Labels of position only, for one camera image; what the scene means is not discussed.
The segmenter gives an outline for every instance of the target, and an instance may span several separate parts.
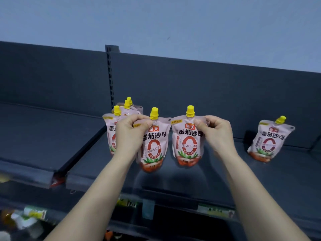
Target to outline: red logo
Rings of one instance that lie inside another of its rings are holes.
[[[148,132],[157,132],[159,131],[159,126],[152,126],[148,129]]]
[[[275,132],[275,133],[279,132],[279,130],[277,128],[273,128],[273,127],[269,128],[269,131]]]
[[[192,123],[186,123],[185,128],[190,130],[195,130],[195,125]]]
[[[151,148],[151,145],[152,143],[156,143],[156,147],[155,148]],[[149,155],[150,158],[152,159],[156,159],[157,157],[159,157],[159,155],[161,154],[161,151],[162,151],[162,146],[161,146],[161,143],[157,140],[157,139],[153,139],[151,140],[149,143],[148,143],[148,146],[147,146],[147,153]]]
[[[116,134],[113,135],[113,137],[111,138],[111,144],[114,146],[114,148],[116,149]]]
[[[186,144],[186,142],[187,142],[189,139],[192,140],[192,142],[193,142],[192,145]],[[188,152],[188,151],[186,150],[186,148],[192,148],[192,147],[193,147],[192,151]],[[192,137],[192,136],[187,136],[187,137],[183,140],[183,142],[182,142],[182,149],[183,149],[184,153],[187,154],[187,155],[192,155],[192,154],[194,154],[195,151],[197,150],[197,141],[196,141],[196,139],[195,139],[194,137]]]
[[[271,149],[267,150],[265,146],[272,146]],[[264,150],[265,152],[271,152],[272,150],[275,149],[275,140],[272,138],[267,138],[266,140],[263,141],[262,143],[262,150]]]

